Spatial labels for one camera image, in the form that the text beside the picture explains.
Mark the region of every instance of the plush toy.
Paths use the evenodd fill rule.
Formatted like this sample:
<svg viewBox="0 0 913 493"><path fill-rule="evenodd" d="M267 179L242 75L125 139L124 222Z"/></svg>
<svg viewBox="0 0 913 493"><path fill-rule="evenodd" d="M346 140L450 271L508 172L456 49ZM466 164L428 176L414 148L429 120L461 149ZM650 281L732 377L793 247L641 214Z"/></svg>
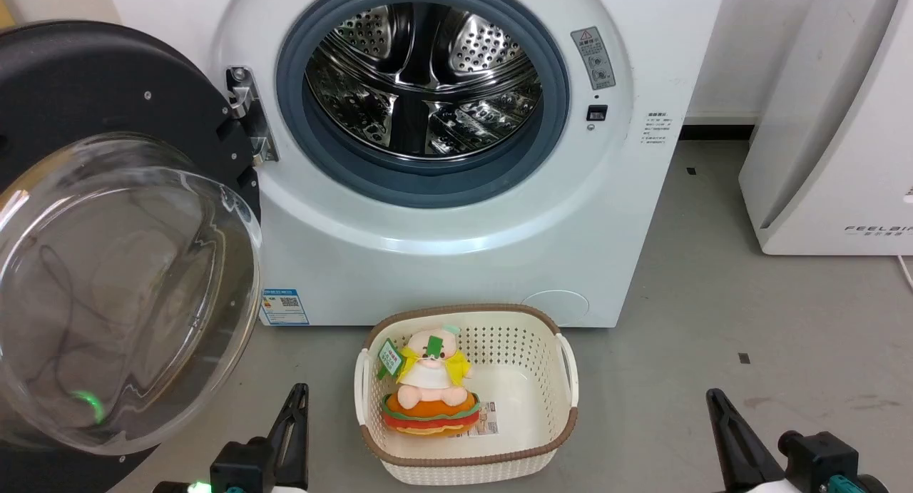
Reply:
<svg viewBox="0 0 913 493"><path fill-rule="evenodd" d="M472 377L472 365L457 349L456 334L459 328L451 326L425 330L400 350L400 387L382 405L391 428L407 434L459 434L479 421L479 397L463 386L463 379Z"/></svg>

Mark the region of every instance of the floor stain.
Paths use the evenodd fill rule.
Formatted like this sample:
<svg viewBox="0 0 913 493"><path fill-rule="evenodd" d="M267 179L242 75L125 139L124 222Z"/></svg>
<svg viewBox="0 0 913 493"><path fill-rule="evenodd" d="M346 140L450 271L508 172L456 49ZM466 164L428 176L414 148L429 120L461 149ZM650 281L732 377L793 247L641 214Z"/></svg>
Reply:
<svg viewBox="0 0 913 493"><path fill-rule="evenodd" d="M770 401L772 401L772 400L773 400L772 397L753 397L753 398L750 398L750 399L745 399L745 401L743 402L743 404L744 404L745 407L747 407L747 408L755 409L755 408L757 408L759 405L762 405L764 402L770 402Z"/></svg>
<svg viewBox="0 0 913 493"><path fill-rule="evenodd" d="M873 405L855 405L850 409L864 411L866 409L884 409L886 407L899 407L901 405L903 404L897 401L880 401L878 403L873 403Z"/></svg>

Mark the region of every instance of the yellow clothing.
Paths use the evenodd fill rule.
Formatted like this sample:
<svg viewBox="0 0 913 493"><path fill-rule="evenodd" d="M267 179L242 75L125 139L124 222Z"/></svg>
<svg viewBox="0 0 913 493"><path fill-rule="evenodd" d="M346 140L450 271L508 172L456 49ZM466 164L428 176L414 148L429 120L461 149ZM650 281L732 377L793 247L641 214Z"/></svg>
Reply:
<svg viewBox="0 0 913 493"><path fill-rule="evenodd" d="M402 363L402 370L400 370L399 375L397 376L397 383L401 382L402 378L405 377L405 374L409 373L409 370L415 366L415 363L418 363L418 360L421 357L415 353L414 350L410 347L403 347L400 350L400 355L405 358L405 362ZM466 376L466 373L469 372L472 365L466 360L466 356L463 355L463 352L459 350L456 351L456 354L448 357L444 360L444 367L447 369L447 375L450 376L450 382L453 382L454 386L463 385L463 377Z"/></svg>

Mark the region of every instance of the white basket handle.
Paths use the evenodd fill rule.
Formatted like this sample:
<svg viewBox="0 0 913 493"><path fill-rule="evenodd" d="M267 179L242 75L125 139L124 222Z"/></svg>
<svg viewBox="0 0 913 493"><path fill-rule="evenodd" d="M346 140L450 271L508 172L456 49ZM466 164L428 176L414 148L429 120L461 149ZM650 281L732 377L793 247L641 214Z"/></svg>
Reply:
<svg viewBox="0 0 913 493"><path fill-rule="evenodd" d="M362 349L355 362L355 417L358 425L365 425L364 396L368 393L368 349Z"/></svg>
<svg viewBox="0 0 913 493"><path fill-rule="evenodd" d="M577 407L577 401L580 399L580 377L577 375L577 360L574 359L571 344L568 343L564 334L558 333L555 337L558 338L558 343L561 344L561 351L564 353L564 360L567 361L568 383L571 386L571 407Z"/></svg>

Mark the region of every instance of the open washing machine door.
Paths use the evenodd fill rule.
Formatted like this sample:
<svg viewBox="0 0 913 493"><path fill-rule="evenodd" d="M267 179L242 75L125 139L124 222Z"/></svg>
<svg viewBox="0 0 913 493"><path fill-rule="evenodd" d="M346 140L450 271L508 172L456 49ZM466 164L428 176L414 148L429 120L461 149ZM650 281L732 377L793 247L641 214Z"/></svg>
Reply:
<svg viewBox="0 0 913 493"><path fill-rule="evenodd" d="M261 292L239 101L133 29L0 34L0 441L139 452L231 373Z"/></svg>

